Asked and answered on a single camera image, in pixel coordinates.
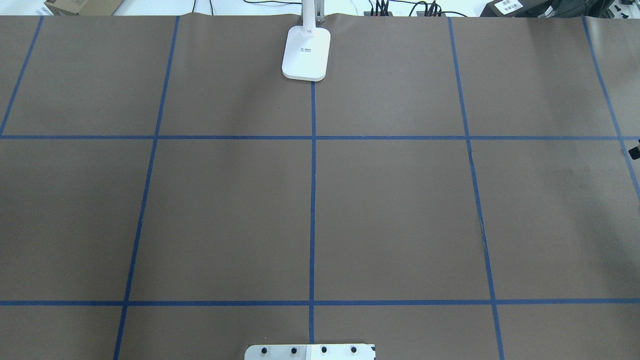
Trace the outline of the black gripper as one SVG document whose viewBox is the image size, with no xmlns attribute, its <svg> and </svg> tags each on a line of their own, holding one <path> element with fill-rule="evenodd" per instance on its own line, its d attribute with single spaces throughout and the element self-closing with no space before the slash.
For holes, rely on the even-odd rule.
<svg viewBox="0 0 640 360">
<path fill-rule="evenodd" d="M 630 148 L 628 150 L 628 154 L 629 154 L 629 157 L 632 160 L 639 160 L 640 159 L 640 146 L 634 146 L 633 148 Z"/>
</svg>

